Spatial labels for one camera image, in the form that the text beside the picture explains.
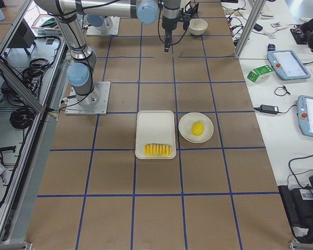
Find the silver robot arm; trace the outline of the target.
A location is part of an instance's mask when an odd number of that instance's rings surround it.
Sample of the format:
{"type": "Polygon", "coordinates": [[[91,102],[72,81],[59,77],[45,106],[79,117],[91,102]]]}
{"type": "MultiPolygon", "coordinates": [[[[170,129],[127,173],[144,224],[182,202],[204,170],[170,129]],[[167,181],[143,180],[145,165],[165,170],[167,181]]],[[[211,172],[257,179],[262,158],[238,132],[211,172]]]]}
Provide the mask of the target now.
{"type": "Polygon", "coordinates": [[[87,22],[89,25],[97,28],[104,27],[105,29],[110,29],[113,26],[113,21],[110,16],[87,15],[87,22]]]}
{"type": "Polygon", "coordinates": [[[70,48],[66,76],[76,94],[76,103],[67,105],[68,115],[104,114],[109,98],[110,83],[93,79],[97,56],[83,36],[78,15],[134,18],[151,24],[162,14],[166,52],[181,15],[180,1],[36,1],[36,4],[55,18],[70,48]]]}

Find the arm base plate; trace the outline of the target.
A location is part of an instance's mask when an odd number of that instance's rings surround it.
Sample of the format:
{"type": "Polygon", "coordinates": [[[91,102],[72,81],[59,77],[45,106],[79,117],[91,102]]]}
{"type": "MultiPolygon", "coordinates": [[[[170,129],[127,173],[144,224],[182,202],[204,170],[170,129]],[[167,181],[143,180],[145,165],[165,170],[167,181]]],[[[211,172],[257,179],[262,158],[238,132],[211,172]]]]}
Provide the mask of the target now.
{"type": "Polygon", "coordinates": [[[87,96],[77,95],[74,88],[71,87],[70,96],[65,103],[66,115],[106,115],[107,106],[109,103],[109,95],[111,83],[107,82],[94,82],[93,91],[87,96]]]}
{"type": "Polygon", "coordinates": [[[87,36],[116,36],[120,17],[87,15],[87,36]]]}

